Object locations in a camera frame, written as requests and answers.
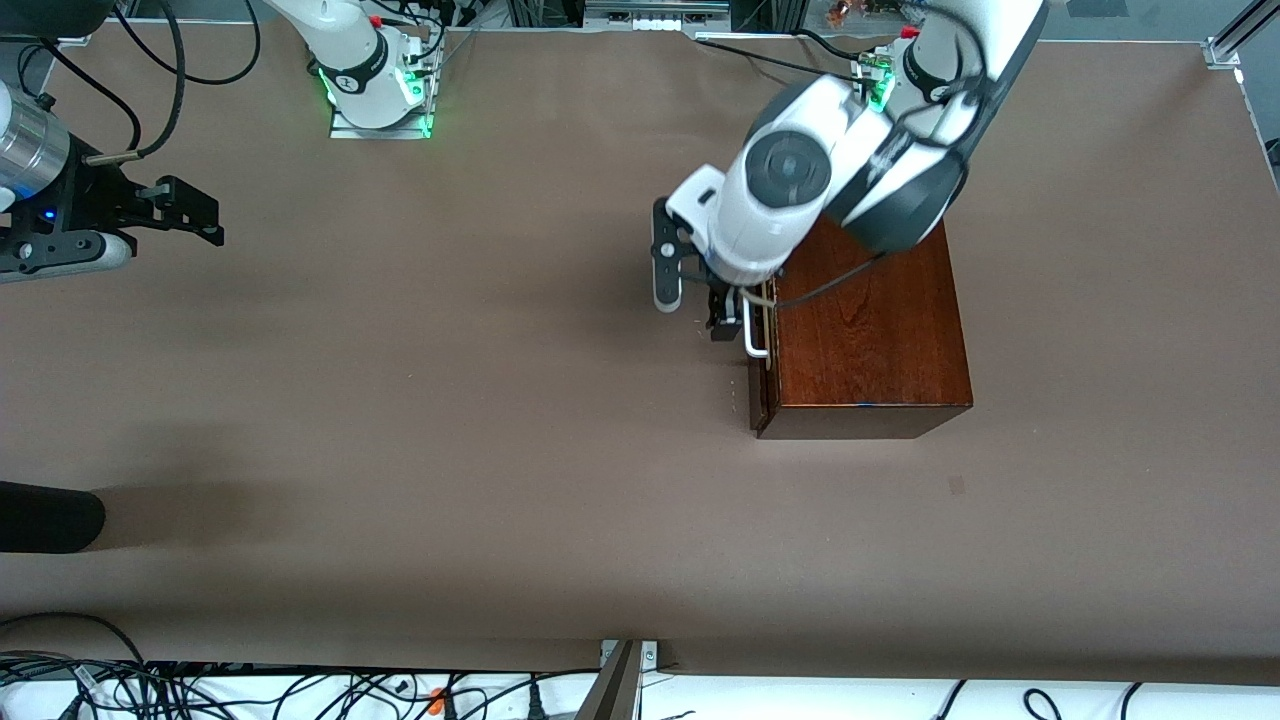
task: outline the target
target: wooden box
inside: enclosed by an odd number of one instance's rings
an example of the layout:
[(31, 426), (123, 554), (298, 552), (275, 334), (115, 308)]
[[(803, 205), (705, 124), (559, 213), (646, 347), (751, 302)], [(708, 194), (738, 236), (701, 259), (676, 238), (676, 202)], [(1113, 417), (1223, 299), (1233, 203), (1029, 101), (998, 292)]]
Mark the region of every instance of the wooden box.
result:
[[(823, 218), (774, 281), (795, 299), (870, 255)], [(769, 439), (915, 438), (973, 406), (946, 231), (803, 305), (756, 314), (751, 421)]]

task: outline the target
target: black object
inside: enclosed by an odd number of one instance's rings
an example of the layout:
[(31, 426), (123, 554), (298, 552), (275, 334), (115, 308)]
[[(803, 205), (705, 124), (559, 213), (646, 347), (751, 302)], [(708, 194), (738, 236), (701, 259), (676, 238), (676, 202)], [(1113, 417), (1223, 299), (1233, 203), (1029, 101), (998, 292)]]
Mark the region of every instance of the black object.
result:
[[(223, 78), (204, 78), (188, 73), (187, 74), (188, 81), (196, 85), (230, 85), (243, 78), (248, 73), (253, 72), (253, 68), (257, 65), (257, 59), (262, 54), (262, 28), (257, 23), (257, 13), (253, 12), (253, 3), (251, 0), (244, 0), (244, 9), (248, 10), (248, 19), (253, 24), (253, 53), (250, 55), (248, 63), (246, 63), (244, 67), (241, 68), (238, 72)], [(160, 65), (161, 68), (169, 70), (173, 74), (178, 74), (178, 68), (160, 59), (160, 56), (156, 55), (151, 50), (151, 47), (148, 47), (147, 44), (142, 41), (141, 37), (138, 37), (138, 33), (133, 32), (133, 26), (129, 24), (128, 18), (124, 17), (124, 13), (122, 13), (119, 8), (114, 10), (114, 14), (115, 19), (120, 20), (120, 26), (124, 28), (124, 32), (127, 32), (129, 35), (129, 38), (133, 40), (133, 44), (137, 45), (138, 49), (146, 54), (147, 58), (151, 58), (152, 63)]]
[(0, 0), (0, 35), (82, 37), (106, 19), (113, 0)]
[(0, 552), (79, 552), (104, 523), (91, 492), (0, 482)]
[(564, 10), (564, 22), (573, 27), (582, 27), (582, 3), (584, 0), (561, 0), (561, 8)]
[(947, 693), (947, 701), (942, 705), (942, 710), (933, 717), (933, 720), (947, 720), (947, 715), (951, 715), (951, 706), (956, 703), (956, 697), (959, 697), (961, 688), (969, 679), (956, 680), (956, 684), (951, 685), (951, 692)]
[(831, 160), (803, 132), (773, 131), (746, 152), (746, 188), (765, 208), (808, 205), (831, 183)]
[(379, 32), (375, 33), (375, 37), (378, 38), (378, 46), (374, 47), (374, 53), (364, 63), (353, 68), (330, 68), (324, 63), (319, 63), (320, 72), (324, 73), (324, 77), (329, 78), (329, 83), (339, 92), (360, 95), (365, 91), (365, 85), (387, 67), (387, 59), (389, 58), (387, 36)]
[(124, 117), (129, 118), (129, 127), (132, 128), (132, 135), (129, 136), (129, 145), (127, 150), (136, 150), (138, 147), (138, 143), (142, 142), (142, 120), (138, 119), (138, 114), (133, 111), (133, 108), (131, 108), (128, 102), (122, 100), (119, 95), (111, 92), (105, 85), (97, 82), (97, 79), (93, 78), (93, 76), (88, 74), (79, 65), (77, 65), (65, 55), (63, 55), (63, 51), (58, 49), (58, 45), (47, 40), (41, 40), (40, 42), (41, 47), (47, 50), (49, 54), (52, 55), (59, 63), (61, 63), (63, 67), (70, 70), (72, 74), (81, 78), (84, 82), (84, 85), (96, 90), (100, 95), (102, 95), (102, 97), (106, 97), (113, 104), (115, 104), (115, 106), (124, 113)]
[[(691, 242), (681, 240), (681, 228), (686, 233), (691, 232), (691, 228), (680, 218), (672, 218), (667, 214), (666, 197), (654, 200), (653, 245), (649, 246), (649, 255), (653, 256), (653, 299), (659, 305), (675, 307), (681, 300), (681, 281), (705, 284), (708, 287), (707, 329), (712, 331), (713, 341), (728, 342), (736, 338), (739, 331), (742, 329), (742, 318), (739, 310), (741, 296), (736, 287), (710, 272), (707, 261)], [(680, 261), (689, 256), (698, 258), (698, 274), (680, 272)]]
[(1133, 693), (1138, 692), (1140, 687), (1142, 683), (1134, 683), (1124, 692), (1124, 697), (1120, 700), (1120, 720), (1129, 720), (1129, 701), (1133, 700)]
[[(959, 59), (956, 60), (956, 67), (960, 67)], [(942, 79), (920, 67), (920, 61), (915, 59), (915, 44), (909, 45), (906, 53), (902, 53), (902, 70), (906, 74), (906, 79), (920, 90), (925, 101), (941, 104), (946, 99), (943, 91), (948, 88), (952, 81)]]
[(137, 240), (123, 228), (178, 229), (221, 247), (218, 201), (165, 176), (145, 187), (119, 165), (90, 167), (97, 150), (72, 136), (61, 174), (45, 190), (10, 209), (12, 227), (0, 228), (0, 274), (33, 274), (46, 268), (92, 263), (106, 252), (101, 233), (110, 233), (137, 255)]
[[(1044, 701), (1044, 705), (1048, 706), (1050, 712), (1053, 714), (1052, 719), (1041, 715), (1034, 707), (1032, 707), (1033, 697), (1038, 697), (1042, 701)], [(1048, 697), (1048, 693), (1046, 693), (1039, 688), (1032, 688), (1023, 693), (1023, 710), (1025, 710), (1027, 714), (1034, 717), (1036, 720), (1062, 720), (1062, 714), (1059, 712), (1057, 703), (1053, 702), (1053, 698)]]
[(547, 710), (543, 707), (543, 691), (538, 687), (538, 675), (530, 675), (534, 683), (529, 685), (529, 717), (527, 720), (547, 720)]

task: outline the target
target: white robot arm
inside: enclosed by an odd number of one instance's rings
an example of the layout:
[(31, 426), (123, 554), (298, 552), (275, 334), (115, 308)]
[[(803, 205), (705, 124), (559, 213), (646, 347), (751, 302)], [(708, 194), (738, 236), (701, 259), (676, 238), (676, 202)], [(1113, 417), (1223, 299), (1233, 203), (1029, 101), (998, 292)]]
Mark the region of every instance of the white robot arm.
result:
[[(756, 118), (722, 173), (703, 165), (654, 205), (654, 302), (680, 306), (680, 260), (710, 286), (713, 340), (737, 336), (742, 288), (772, 278), (827, 213), (872, 252), (915, 246), (960, 192), (968, 160), (1044, 24), (1042, 0), (918, 4), (919, 36), (890, 47), (900, 79), (883, 111), (823, 76)], [(687, 236), (686, 242), (680, 231)]]
[(265, 0), (316, 56), (329, 101), (351, 124), (384, 128), (425, 101), (422, 41), (375, 27), (356, 0)]

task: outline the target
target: wood grain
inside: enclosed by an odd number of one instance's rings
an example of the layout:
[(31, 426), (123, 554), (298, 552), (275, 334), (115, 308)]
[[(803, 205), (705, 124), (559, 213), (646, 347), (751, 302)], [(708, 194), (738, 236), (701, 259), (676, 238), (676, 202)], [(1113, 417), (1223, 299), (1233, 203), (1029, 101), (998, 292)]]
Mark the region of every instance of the wood grain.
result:
[[(869, 258), (852, 237), (822, 218), (777, 279), (778, 299), (796, 299)], [(884, 406), (948, 410), (931, 413), (933, 420), (873, 414), (877, 420), (870, 427), (881, 425), (883, 437), (915, 437), (973, 405), (942, 224), (909, 252), (780, 310), (773, 332), (777, 363), (753, 386), (760, 395), (758, 419), (788, 409), (844, 407), (863, 415)], [(820, 418), (813, 424), (829, 428), (840, 415)], [(758, 429), (772, 418), (764, 420)], [(861, 419), (856, 424), (855, 434), (836, 437), (867, 437), (867, 424)]]

